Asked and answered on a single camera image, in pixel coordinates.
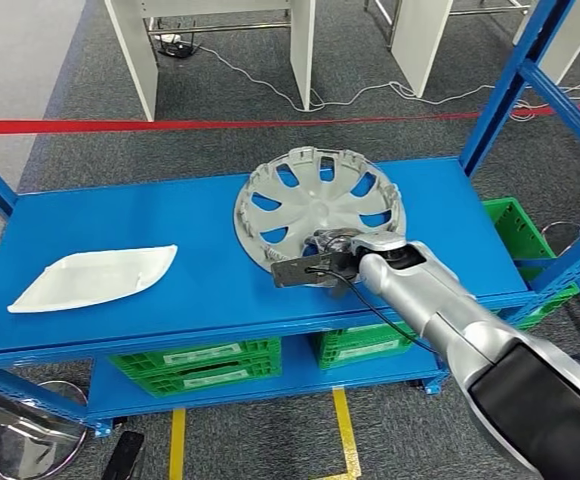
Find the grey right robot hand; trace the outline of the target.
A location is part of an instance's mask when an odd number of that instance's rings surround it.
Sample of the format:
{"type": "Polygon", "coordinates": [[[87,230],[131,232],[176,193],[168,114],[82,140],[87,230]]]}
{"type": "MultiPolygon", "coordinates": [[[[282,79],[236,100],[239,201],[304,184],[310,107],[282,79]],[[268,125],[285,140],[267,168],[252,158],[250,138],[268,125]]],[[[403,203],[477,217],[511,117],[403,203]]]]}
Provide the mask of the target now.
{"type": "Polygon", "coordinates": [[[405,238],[393,231],[362,232],[353,228],[316,230],[304,241],[303,255],[339,254],[339,259],[321,261],[319,269],[334,270],[336,273],[357,281],[358,266],[366,253],[378,253],[388,257],[390,252],[404,247],[405,238]]]}

